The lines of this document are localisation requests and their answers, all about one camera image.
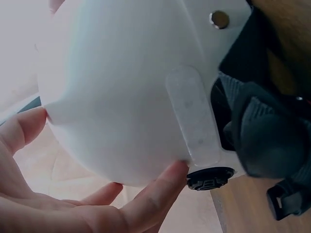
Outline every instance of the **black strap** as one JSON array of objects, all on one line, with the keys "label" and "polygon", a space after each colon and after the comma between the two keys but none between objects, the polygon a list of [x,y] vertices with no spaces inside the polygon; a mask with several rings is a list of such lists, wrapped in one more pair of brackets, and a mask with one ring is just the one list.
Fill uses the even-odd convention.
[{"label": "black strap", "polygon": [[285,179],[268,189],[267,198],[276,220],[288,215],[299,216],[311,207],[311,192],[308,188]]}]

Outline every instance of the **white helmet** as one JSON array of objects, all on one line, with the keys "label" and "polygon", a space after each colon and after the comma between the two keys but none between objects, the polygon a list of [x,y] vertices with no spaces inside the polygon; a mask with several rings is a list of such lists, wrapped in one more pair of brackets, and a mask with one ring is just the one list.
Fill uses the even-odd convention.
[{"label": "white helmet", "polygon": [[175,160],[190,173],[242,175],[221,146],[210,92],[250,14],[245,0],[66,0],[38,45],[55,137],[125,185],[146,185]]}]

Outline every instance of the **hand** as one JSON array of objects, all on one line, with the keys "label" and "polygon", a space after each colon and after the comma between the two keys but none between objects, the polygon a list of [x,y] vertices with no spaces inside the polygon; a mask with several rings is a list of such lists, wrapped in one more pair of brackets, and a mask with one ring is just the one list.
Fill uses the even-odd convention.
[{"label": "hand", "polygon": [[15,115],[0,127],[0,232],[158,232],[185,187],[187,165],[174,163],[120,209],[109,205],[122,191],[118,183],[110,183],[82,201],[34,193],[13,155],[38,136],[46,116],[39,107]]}]

